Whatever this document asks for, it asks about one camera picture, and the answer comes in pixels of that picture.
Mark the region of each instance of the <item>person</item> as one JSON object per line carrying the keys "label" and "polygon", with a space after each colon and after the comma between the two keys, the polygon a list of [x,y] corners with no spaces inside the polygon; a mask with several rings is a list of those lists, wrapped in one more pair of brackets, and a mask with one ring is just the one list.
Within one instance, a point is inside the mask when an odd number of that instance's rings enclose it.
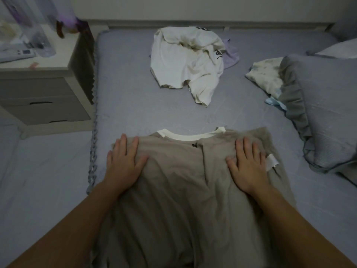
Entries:
{"label": "person", "polygon": [[[139,178],[148,156],[135,163],[139,138],[127,150],[126,135],[117,139],[107,155],[105,178],[45,236],[8,267],[79,267],[88,256],[101,222],[118,196]],[[270,228],[291,267],[356,267],[315,230],[278,190],[269,184],[265,155],[248,138],[236,141],[237,164],[227,158],[231,176],[264,212]]]}

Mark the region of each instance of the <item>finger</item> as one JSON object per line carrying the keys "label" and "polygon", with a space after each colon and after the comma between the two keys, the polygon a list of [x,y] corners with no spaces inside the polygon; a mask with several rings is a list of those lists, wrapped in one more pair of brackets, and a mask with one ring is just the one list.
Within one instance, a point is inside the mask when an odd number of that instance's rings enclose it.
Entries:
{"label": "finger", "polygon": [[239,166],[239,161],[246,160],[244,151],[243,151],[243,142],[242,140],[236,140],[236,155],[237,155],[237,165]]}
{"label": "finger", "polygon": [[265,153],[264,152],[261,152],[260,153],[260,165],[265,169]]}
{"label": "finger", "polygon": [[122,134],[120,138],[119,157],[123,157],[126,155],[126,142],[126,134]]}
{"label": "finger", "polygon": [[237,177],[239,174],[239,171],[238,171],[237,165],[234,163],[234,160],[232,158],[227,157],[226,163],[227,163],[229,171],[231,172],[232,178]]}
{"label": "finger", "polygon": [[134,140],[130,145],[128,156],[130,156],[131,158],[135,158],[138,145],[139,145],[139,137],[136,136],[134,137]]}
{"label": "finger", "polygon": [[246,158],[248,160],[252,160],[253,159],[252,144],[250,143],[248,137],[244,137],[243,147],[244,147],[244,154],[246,155]]}
{"label": "finger", "polygon": [[113,160],[113,153],[110,150],[110,151],[108,151],[108,154],[107,154],[107,168],[111,165],[112,160]]}
{"label": "finger", "polygon": [[140,175],[142,169],[146,165],[146,162],[148,159],[149,159],[149,155],[144,155],[139,159],[139,161],[137,161],[137,163],[135,165],[135,170],[137,171],[138,176]]}
{"label": "finger", "polygon": [[120,140],[117,139],[115,141],[114,148],[113,148],[113,153],[112,153],[112,158],[113,159],[118,158],[118,156],[119,156],[119,147],[120,147]]}
{"label": "finger", "polygon": [[254,161],[260,164],[260,150],[256,142],[253,143],[253,158]]}

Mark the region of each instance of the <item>nightstand top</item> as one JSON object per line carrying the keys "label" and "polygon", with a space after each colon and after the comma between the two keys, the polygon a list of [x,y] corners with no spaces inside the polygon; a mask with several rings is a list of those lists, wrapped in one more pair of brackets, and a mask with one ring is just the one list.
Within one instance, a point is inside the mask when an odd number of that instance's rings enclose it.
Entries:
{"label": "nightstand top", "polygon": [[[0,63],[1,71],[38,71],[38,70],[68,70],[69,63],[71,61],[72,54],[76,48],[78,42],[79,33],[65,34],[65,38],[61,39],[57,33],[52,31],[48,25],[41,25],[48,40],[53,48],[56,50],[56,54],[43,58],[36,53],[36,57],[21,59],[12,62]],[[18,25],[11,25],[11,27],[19,31]],[[37,62],[38,65],[35,68],[30,68],[31,64]]]}

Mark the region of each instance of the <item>gray drawer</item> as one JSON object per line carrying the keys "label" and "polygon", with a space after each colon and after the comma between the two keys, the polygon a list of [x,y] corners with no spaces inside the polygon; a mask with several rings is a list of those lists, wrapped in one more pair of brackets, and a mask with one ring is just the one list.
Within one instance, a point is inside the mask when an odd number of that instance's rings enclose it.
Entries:
{"label": "gray drawer", "polygon": [[26,125],[90,120],[76,96],[0,100],[0,104]]}
{"label": "gray drawer", "polygon": [[0,80],[0,99],[74,95],[64,78]]}

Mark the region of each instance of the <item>person's left hand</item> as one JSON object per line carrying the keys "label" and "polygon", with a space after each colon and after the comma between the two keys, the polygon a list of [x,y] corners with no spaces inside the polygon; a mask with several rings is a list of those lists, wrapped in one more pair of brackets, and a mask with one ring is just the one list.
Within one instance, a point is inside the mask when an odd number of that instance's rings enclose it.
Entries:
{"label": "person's left hand", "polygon": [[126,151],[126,135],[122,134],[120,139],[115,141],[113,151],[107,155],[107,171],[103,184],[120,195],[130,188],[138,179],[149,156],[142,156],[135,163],[135,155],[139,144],[139,137],[135,137],[128,152]]}

